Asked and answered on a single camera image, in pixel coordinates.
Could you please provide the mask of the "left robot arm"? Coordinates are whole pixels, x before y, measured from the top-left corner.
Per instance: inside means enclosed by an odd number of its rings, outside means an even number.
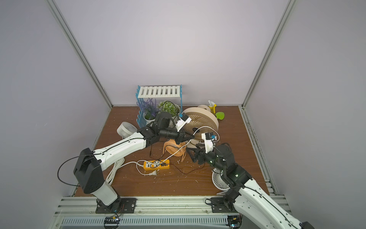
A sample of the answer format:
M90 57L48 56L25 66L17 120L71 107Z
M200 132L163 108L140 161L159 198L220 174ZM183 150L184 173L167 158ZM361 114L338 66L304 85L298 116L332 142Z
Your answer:
M161 112L155 121L137 130L131 136L110 146L91 150L84 149L77 159L73 169L79 187L85 194L92 194L100 201L99 206L115 206L120 204L120 196L105 180L103 171L118 160L147 148L157 142L160 138L172 139L180 144L194 138L183 130L183 127L192 119L185 113L180 114L175 127L169 127L173 119L168 112Z

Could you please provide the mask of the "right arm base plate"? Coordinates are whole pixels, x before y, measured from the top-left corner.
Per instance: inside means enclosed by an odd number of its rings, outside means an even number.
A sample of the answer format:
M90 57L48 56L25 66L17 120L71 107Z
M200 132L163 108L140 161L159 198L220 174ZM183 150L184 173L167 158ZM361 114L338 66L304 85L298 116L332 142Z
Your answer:
M205 204L211 207L212 213L238 213L223 197L206 198Z

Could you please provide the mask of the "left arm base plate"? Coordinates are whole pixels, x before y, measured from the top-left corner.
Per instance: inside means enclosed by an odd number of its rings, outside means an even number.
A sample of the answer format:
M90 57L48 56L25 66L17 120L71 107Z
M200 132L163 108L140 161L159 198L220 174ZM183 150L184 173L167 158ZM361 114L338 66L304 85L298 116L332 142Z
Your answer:
M105 205L101 200L97 199L96 214L129 214L134 213L137 198L117 198L111 205Z

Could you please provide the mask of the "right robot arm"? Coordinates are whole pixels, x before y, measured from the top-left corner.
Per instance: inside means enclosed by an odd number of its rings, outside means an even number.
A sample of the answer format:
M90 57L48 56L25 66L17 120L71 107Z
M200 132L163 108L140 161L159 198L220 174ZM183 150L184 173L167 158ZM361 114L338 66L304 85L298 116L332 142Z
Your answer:
M229 186L224 194L227 210L235 210L260 229L312 229L300 222L277 204L243 167L236 163L228 144L221 144L206 152L204 148L188 148L193 162L207 163L219 170L221 179Z

